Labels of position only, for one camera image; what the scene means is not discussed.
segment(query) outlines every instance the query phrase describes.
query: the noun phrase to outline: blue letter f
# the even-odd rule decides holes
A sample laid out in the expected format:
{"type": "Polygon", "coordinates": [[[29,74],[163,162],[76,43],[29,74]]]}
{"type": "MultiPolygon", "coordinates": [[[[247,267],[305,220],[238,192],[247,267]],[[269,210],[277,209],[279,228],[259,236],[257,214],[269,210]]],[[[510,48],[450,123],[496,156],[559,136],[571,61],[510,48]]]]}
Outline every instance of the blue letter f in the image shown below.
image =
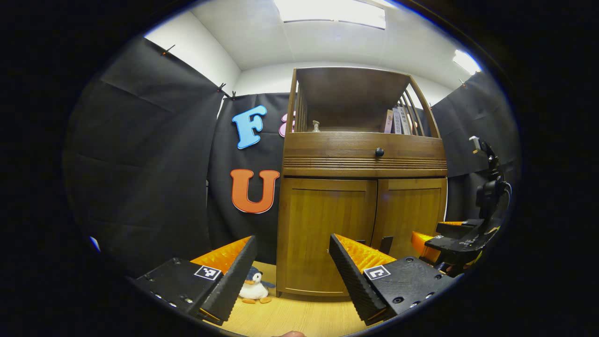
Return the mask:
{"type": "Polygon", "coordinates": [[[250,117],[253,115],[266,115],[266,108],[264,106],[257,106],[233,117],[233,122],[237,124],[237,132],[239,133],[239,143],[237,143],[239,150],[260,141],[260,136],[255,135],[252,129],[256,129],[258,132],[262,131],[262,118],[255,116],[250,121],[250,117]]]}

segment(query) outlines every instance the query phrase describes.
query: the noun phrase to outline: white ceiling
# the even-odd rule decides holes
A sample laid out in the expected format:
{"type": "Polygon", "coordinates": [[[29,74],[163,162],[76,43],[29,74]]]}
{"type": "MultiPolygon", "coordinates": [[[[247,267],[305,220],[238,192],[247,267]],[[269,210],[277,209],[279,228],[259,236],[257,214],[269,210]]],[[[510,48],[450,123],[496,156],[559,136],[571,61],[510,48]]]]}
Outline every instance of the white ceiling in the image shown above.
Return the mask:
{"type": "Polygon", "coordinates": [[[396,69],[452,89],[470,77],[452,60],[460,49],[456,41],[403,7],[378,6],[385,8],[385,30],[343,22],[283,23],[273,0],[212,0],[192,13],[242,71],[337,61],[396,69]]]}

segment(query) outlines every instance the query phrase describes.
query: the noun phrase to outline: white wall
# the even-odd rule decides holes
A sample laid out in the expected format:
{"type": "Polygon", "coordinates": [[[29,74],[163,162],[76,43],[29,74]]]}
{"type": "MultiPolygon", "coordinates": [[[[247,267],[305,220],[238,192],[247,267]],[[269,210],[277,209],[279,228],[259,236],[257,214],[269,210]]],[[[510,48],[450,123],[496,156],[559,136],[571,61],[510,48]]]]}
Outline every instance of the white wall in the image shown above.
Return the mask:
{"type": "MultiPolygon", "coordinates": [[[[291,77],[293,74],[294,68],[301,67],[327,67],[327,66],[342,66],[342,67],[365,67],[365,68],[375,68],[381,70],[389,70],[396,71],[398,73],[406,73],[401,70],[389,69],[384,67],[377,67],[373,65],[364,65],[364,64],[354,64],[354,63],[345,63],[345,62],[295,62],[295,63],[285,63],[285,64],[277,64],[277,65],[269,65],[261,68],[249,69],[241,72],[237,82],[235,84],[235,94],[237,96],[248,95],[248,94],[262,94],[266,92],[289,92],[291,90],[291,77]]],[[[441,84],[436,82],[424,79],[419,76],[412,75],[414,80],[422,90],[424,97],[434,105],[436,102],[439,102],[445,96],[449,95],[455,88],[447,88],[441,84]]],[[[414,105],[417,108],[422,109],[422,105],[416,98],[416,93],[410,88],[408,89],[412,100],[414,100],[414,105]]]]}
{"type": "Polygon", "coordinates": [[[206,76],[215,85],[226,83],[223,90],[231,95],[241,70],[231,56],[190,11],[163,23],[146,38],[206,76]]]}

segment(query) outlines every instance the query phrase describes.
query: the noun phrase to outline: penguin plush toy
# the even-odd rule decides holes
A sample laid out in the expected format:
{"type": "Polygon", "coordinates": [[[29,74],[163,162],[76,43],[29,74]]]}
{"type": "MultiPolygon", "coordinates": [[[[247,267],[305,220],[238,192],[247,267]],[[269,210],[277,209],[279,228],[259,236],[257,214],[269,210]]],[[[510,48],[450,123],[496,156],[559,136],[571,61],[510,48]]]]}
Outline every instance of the penguin plush toy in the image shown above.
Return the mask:
{"type": "Polygon", "coordinates": [[[271,299],[267,298],[268,288],[274,288],[274,284],[262,281],[262,272],[252,266],[247,274],[246,280],[241,287],[239,296],[244,303],[268,303],[271,299]]]}

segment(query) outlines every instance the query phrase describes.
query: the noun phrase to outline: spine of book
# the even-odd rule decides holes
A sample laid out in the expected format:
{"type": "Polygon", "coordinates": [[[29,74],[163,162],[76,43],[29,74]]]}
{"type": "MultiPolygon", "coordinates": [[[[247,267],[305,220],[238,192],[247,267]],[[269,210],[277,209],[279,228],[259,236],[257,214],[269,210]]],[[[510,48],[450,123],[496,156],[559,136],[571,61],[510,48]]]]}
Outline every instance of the spine of book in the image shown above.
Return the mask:
{"type": "Polygon", "coordinates": [[[410,124],[408,124],[408,118],[406,117],[406,110],[403,107],[397,108],[400,111],[401,116],[401,128],[404,130],[404,134],[411,135],[410,124]]]}
{"type": "Polygon", "coordinates": [[[393,126],[395,127],[395,133],[401,134],[401,116],[398,107],[393,108],[393,126]]]}
{"type": "Polygon", "coordinates": [[[391,123],[393,122],[393,111],[387,110],[387,118],[385,119],[385,133],[391,133],[391,123]]]}

